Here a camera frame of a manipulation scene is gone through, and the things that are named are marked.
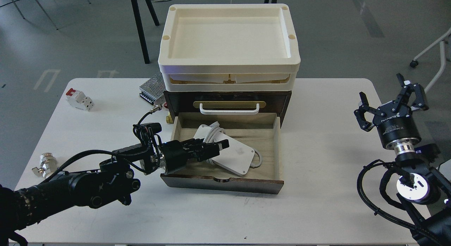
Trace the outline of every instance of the table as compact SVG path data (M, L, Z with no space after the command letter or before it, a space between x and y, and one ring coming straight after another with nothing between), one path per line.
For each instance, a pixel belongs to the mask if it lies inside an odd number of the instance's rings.
M61 98L18 182L40 182L31 168L52 152L59 162L88 149L114 150L138 143L132 124L150 109L138 97L146 79L74 79L67 89L83 91L95 106L90 112ZM100 209L73 207L19 231L30 242L116 244L407 244L410 232L373 212L361 201L356 178L362 166L380 158L392 161L377 131L359 129L353 115L359 92L373 107L380 100L367 79L297 79L281 129L280 152L285 185L279 195L169 188L158 171L144 176L132 204L118 201ZM158 111L144 122L160 122L169 141L172 124ZM68 171L94 169L108 158L86 157ZM383 169L364 181L367 195L402 219L379 196ZM429 217L426 207L420 207Z

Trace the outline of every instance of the white tray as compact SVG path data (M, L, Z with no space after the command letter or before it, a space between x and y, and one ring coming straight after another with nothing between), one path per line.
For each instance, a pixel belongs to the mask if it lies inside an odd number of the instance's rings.
M300 56L290 10L172 5L158 63L168 91L291 90Z

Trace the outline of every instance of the white drawer handle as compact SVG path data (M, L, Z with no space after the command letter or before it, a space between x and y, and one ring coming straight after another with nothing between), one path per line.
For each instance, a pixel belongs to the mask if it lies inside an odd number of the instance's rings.
M257 103L254 110L205 110L201 103L199 109L204 115L256 115L260 110L260 104Z

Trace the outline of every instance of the drawer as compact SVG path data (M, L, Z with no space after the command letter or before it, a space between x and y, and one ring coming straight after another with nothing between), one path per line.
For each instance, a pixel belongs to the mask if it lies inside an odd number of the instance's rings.
M199 103L207 103L207 109L246 110L255 109L255 103L260 103L258 113L276 113L283 123L291 91L277 92L169 92L164 96L169 112L174 119L179 113L199 112ZM243 107L246 102L254 102L250 107Z
M189 161L186 168L161 178L169 187L207 190L228 190L254 193L277 194L284 185L279 159L280 117L277 113L258 113L256 115L229 116L203 115L201 113L181 112L174 119L171 140L193 138L201 124L210 125L218 121L226 135L258 150L263 162L258 168L250 168L238 176L222 167L207 164L205 161Z

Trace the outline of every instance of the open drawer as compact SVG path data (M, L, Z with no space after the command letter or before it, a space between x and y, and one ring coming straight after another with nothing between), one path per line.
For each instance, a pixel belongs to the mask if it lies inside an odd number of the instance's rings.
M226 135L257 149L263 157L261 166L250 168L240 177L222 167L192 160L174 174L161 174L164 182L169 187L278 194L284 181L280 174L280 117L277 113L245 116L179 113L174 120L171 140L193 138L201 124L210 125L215 121L225 129ZM258 161L258 155L254 156L254 161Z

